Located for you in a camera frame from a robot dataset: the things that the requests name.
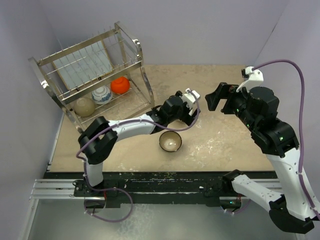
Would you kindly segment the brown rimmed beige bowl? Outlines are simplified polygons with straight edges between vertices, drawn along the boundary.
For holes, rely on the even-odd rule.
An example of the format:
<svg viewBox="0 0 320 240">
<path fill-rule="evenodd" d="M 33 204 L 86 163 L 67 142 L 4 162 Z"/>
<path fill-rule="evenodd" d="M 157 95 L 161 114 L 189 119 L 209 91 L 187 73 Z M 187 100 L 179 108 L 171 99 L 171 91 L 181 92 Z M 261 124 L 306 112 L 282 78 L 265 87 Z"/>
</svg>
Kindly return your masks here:
<svg viewBox="0 0 320 240">
<path fill-rule="evenodd" d="M 159 137 L 159 146 L 166 152 L 176 152 L 182 146 L 182 138 L 175 131 L 166 131 Z"/>
</svg>

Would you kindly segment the orange plastic bowl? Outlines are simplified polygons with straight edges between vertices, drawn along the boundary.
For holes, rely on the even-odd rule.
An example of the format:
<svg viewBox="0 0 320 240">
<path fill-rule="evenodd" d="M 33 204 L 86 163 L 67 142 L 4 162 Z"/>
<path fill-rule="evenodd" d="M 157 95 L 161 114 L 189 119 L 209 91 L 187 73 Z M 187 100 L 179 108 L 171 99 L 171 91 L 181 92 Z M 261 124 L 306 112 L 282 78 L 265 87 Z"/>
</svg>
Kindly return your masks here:
<svg viewBox="0 0 320 240">
<path fill-rule="evenodd" d="M 115 94 L 125 94 L 130 89 L 130 81 L 124 76 L 119 77 L 110 83 L 110 89 Z"/>
</svg>

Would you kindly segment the blue floral ceramic bowl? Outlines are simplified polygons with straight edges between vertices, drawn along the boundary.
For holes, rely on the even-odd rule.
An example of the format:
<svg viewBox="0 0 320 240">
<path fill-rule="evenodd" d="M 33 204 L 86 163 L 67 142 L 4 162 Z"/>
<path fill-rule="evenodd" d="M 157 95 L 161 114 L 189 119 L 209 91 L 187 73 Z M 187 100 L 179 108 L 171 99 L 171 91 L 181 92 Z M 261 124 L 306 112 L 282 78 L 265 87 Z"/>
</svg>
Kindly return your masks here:
<svg viewBox="0 0 320 240">
<path fill-rule="evenodd" d="M 91 97 L 97 105 L 104 105 L 112 100 L 113 93 L 109 87 L 104 85 L 92 91 Z"/>
</svg>

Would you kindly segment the olive beige bowl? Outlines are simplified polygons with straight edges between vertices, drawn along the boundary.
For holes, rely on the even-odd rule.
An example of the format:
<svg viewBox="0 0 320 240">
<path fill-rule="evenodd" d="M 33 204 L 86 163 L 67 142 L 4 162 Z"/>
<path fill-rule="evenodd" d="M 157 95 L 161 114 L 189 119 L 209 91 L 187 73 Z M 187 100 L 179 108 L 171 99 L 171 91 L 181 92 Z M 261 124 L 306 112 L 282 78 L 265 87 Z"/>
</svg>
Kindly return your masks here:
<svg viewBox="0 0 320 240">
<path fill-rule="evenodd" d="M 95 111 L 95 103 L 91 98 L 80 97 L 73 105 L 74 112 L 80 117 L 88 117 Z"/>
</svg>

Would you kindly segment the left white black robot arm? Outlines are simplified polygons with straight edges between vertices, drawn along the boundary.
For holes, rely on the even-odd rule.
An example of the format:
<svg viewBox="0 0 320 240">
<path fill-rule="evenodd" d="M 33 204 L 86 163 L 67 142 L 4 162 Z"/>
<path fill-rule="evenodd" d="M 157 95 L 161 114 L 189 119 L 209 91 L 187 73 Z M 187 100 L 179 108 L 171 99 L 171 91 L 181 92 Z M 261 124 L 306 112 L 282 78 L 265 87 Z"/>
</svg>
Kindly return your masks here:
<svg viewBox="0 0 320 240">
<path fill-rule="evenodd" d="M 162 105 L 134 118 L 124 120 L 107 120 L 97 117 L 80 135 L 79 151 L 76 158 L 83 162 L 85 190 L 91 196 L 98 196 L 103 191 L 103 162 L 109 157 L 115 144 L 119 141 L 140 135 L 153 135 L 163 130 L 170 131 L 169 124 L 182 121 L 190 129 L 200 114 L 200 94 L 186 89 L 185 93 L 177 91 Z"/>
</svg>

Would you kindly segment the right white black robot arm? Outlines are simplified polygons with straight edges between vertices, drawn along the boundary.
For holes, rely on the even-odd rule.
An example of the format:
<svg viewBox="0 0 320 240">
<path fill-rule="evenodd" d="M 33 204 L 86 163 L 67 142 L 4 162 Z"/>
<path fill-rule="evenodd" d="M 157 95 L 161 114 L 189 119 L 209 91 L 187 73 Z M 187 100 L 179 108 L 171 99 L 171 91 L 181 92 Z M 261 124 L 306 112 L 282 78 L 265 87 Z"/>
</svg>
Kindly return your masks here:
<svg viewBox="0 0 320 240">
<path fill-rule="evenodd" d="M 318 218 L 299 180 L 301 148 L 295 131 L 277 118 L 280 100 L 271 89 L 256 86 L 237 91 L 237 88 L 221 82 L 205 96 L 208 110 L 215 111 L 220 100 L 226 101 L 221 112 L 237 116 L 248 128 L 254 143 L 273 166 L 282 192 L 258 184 L 237 169 L 222 177 L 222 190 L 228 196 L 238 193 L 248 197 L 265 209 L 283 232 L 306 234 L 315 227 Z"/>
</svg>

